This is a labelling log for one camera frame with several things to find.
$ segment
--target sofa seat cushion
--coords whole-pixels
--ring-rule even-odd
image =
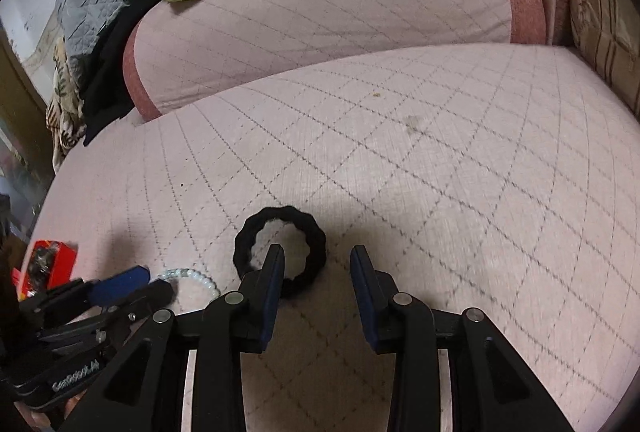
[[[226,88],[344,56],[462,42],[545,42],[542,0],[161,2],[129,39],[145,119]]]
[[[640,126],[571,51],[406,48],[116,121],[70,152],[33,238],[76,243],[87,279],[193,267],[224,292],[245,219],[294,205],[328,262],[281,303],[266,353],[243,358],[248,430],[385,430],[393,359],[369,351],[348,273],[362,243],[401,290],[483,309],[594,432],[640,365],[639,174]],[[257,260],[281,242],[295,267],[295,233],[266,228]],[[183,282],[175,310],[206,305]]]

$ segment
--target black clamp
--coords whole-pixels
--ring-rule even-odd
[[[454,432],[572,432],[545,387],[489,317],[431,309],[351,251],[362,328],[378,354],[396,353],[388,432],[440,430],[438,349],[447,349]]]
[[[65,402],[104,370],[133,323],[171,302],[171,284],[148,281],[148,270],[135,267],[104,281],[78,279],[21,302],[20,333],[7,340],[11,346],[0,358],[5,390],[59,425]],[[71,322],[94,306],[102,307],[100,314]]]
[[[273,333],[284,252],[193,313],[156,311],[94,381],[61,432],[179,431],[189,351],[197,349],[191,430],[245,432],[240,353],[259,354]]]

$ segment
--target black cloth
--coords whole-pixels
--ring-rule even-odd
[[[112,121],[134,107],[124,83],[122,57],[129,35],[140,19],[161,0],[129,0],[116,19],[100,36],[95,47],[92,77],[80,90],[84,100],[82,114],[86,122],[84,146],[87,146]]]
[[[249,217],[236,236],[234,266],[236,266],[240,280],[245,274],[255,271],[255,268],[250,264],[251,248],[255,244],[256,236],[264,228],[267,221],[274,219],[292,222],[305,234],[306,244],[309,246],[309,255],[306,257],[304,271],[297,277],[285,278],[282,282],[280,296],[291,298],[308,288],[326,263],[326,235],[310,213],[303,213],[293,206],[283,206],[281,208],[263,208]]]

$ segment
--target stain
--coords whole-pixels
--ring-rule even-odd
[[[407,116],[404,118],[404,124],[406,125],[406,132],[409,135],[420,133],[420,116]]]

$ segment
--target black rubber ring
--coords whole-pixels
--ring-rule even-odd
[[[280,296],[291,298],[309,287],[326,263],[326,235],[310,213],[303,213],[293,206],[283,206],[281,208],[263,208],[249,217],[236,235],[234,266],[236,266],[240,280],[245,274],[255,271],[251,265],[251,248],[255,244],[256,236],[264,228],[267,221],[274,219],[293,223],[305,234],[306,245],[310,250],[306,257],[304,271],[297,277],[285,278],[282,282]]]

